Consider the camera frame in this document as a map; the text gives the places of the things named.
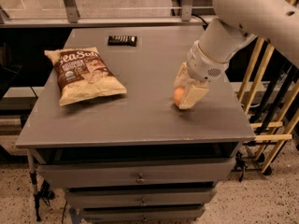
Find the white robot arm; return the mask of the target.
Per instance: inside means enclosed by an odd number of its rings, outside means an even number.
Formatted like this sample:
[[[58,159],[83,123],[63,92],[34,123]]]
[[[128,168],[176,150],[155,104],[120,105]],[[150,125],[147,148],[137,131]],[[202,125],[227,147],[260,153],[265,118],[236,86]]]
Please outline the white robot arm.
[[[213,0],[216,17],[187,53],[174,82],[174,102],[192,108],[237,51],[259,36],[299,67],[299,9],[286,0]]]

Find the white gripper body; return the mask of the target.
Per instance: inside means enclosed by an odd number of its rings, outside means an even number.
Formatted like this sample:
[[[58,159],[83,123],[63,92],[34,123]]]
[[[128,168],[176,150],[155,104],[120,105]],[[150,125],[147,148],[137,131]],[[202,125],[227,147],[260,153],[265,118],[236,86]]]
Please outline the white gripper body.
[[[191,78],[200,81],[215,81],[228,68],[228,63],[219,63],[208,58],[196,40],[187,52],[187,69]]]

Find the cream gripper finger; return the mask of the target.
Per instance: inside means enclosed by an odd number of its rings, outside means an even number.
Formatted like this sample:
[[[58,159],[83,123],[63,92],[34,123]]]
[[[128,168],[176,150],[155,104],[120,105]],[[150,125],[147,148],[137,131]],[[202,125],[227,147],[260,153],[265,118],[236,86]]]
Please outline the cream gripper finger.
[[[174,88],[177,89],[178,87],[185,87],[189,79],[190,76],[187,69],[187,64],[182,63],[178,70],[177,77],[174,81]]]
[[[209,91],[206,85],[200,85],[199,83],[188,83],[185,86],[181,101],[179,102],[179,109],[190,109],[199,100],[201,100]]]

